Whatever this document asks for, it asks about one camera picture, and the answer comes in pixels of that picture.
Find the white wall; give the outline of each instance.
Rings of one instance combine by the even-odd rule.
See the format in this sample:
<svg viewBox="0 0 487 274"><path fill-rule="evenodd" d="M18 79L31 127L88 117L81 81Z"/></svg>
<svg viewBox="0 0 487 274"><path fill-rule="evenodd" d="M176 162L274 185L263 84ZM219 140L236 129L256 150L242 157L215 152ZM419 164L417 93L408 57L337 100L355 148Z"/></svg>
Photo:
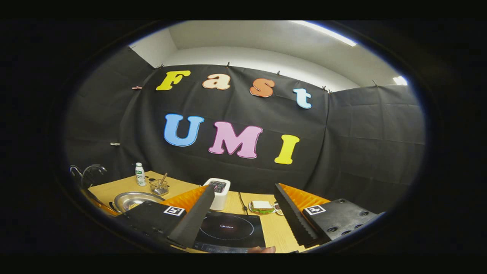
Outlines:
<svg viewBox="0 0 487 274"><path fill-rule="evenodd" d="M309 61L267 50L241 47L201 47L178 50L164 60L164 66L215 64L245 67L277 73L332 92L357 88L344 76Z"/></svg>
<svg viewBox="0 0 487 274"><path fill-rule="evenodd" d="M178 50L172 40L169 29L163 29L144 37L132 43L130 47L134 47L132 50L153 67L160 66L167 57Z"/></svg>

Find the blue letter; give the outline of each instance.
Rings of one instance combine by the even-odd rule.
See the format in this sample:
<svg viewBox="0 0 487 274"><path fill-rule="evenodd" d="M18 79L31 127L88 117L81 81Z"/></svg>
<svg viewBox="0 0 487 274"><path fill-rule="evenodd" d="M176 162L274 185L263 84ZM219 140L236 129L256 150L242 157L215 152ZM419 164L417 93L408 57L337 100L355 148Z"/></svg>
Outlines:
<svg viewBox="0 0 487 274"><path fill-rule="evenodd" d="M179 114L168 114L166 115L166 128L164 129L164 139L173 145L179 147L187 147L192 145L196 141L198 136L198 128L200 124L205 120L199 116L189 116L187 120L189 121L189 131L186 138L181 139L177 137L176 133L178 130L179 121L183 119L183 116Z"/></svg>
<svg viewBox="0 0 487 274"><path fill-rule="evenodd" d="M311 104L306 102L306 98L311 98L311 94L307 93L303 88L295 88L293 92L296 93L296 102L302 108L311 108Z"/></svg>

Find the sandwich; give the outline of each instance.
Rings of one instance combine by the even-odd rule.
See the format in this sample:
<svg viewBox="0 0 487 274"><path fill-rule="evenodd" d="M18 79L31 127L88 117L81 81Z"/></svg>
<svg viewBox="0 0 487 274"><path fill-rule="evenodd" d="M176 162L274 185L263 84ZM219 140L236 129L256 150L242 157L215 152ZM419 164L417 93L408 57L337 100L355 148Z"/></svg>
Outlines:
<svg viewBox="0 0 487 274"><path fill-rule="evenodd" d="M273 213L274 207L268 201L252 201L250 202L250 210L260 213Z"/></svg>

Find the orange object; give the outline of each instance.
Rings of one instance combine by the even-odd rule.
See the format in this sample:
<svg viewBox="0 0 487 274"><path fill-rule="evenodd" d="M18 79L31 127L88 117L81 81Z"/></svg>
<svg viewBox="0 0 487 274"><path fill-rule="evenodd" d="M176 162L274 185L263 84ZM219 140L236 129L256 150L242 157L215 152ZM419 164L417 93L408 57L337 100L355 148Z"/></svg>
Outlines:
<svg viewBox="0 0 487 274"><path fill-rule="evenodd" d="M272 88L276 85L273 80L268 80L264 78L255 79L250 87L250 94L260 97L269 97L274 91Z"/></svg>
<svg viewBox="0 0 487 274"><path fill-rule="evenodd" d="M116 212L115 210L109 208L108 206L106 206L104 203L102 203L100 200L98 200L98 198L93 194L91 193L89 190L87 189L81 189L81 193L96 207L100 208L101 210L103 210L105 213L108 213L110 215L113 215L113 216L117 216L119 215L120 213L119 212Z"/></svg>
<svg viewBox="0 0 487 274"><path fill-rule="evenodd" d="M207 187L208 185L195 188L193 190L184 192L182 194L179 194L178 196L174 196L170 199L160 202L160 204L184 208L186 210L186 213L188 213L191 208L193 208L194 204L199 200L201 194L203 194Z"/></svg>
<svg viewBox="0 0 487 274"><path fill-rule="evenodd" d="M296 205L296 207L300 210L300 212L302 212L307 207L321 205L330 202L330 200L321 198L319 196L308 193L301 189L290 187L281 183L279 185L282 187L282 189L284 189L284 191L291 198L291 200Z"/></svg>

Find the ceiling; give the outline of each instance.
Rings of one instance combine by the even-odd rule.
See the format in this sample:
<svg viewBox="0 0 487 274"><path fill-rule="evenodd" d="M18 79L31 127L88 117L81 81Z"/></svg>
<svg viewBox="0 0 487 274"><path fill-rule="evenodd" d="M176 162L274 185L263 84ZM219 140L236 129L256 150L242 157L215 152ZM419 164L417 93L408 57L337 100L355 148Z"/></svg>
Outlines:
<svg viewBox="0 0 487 274"><path fill-rule="evenodd" d="M395 84L399 76L389 64L358 45L351 47L314 29L289 21L186 21L169 28L178 49L233 46L298 57L355 82L359 86Z"/></svg>

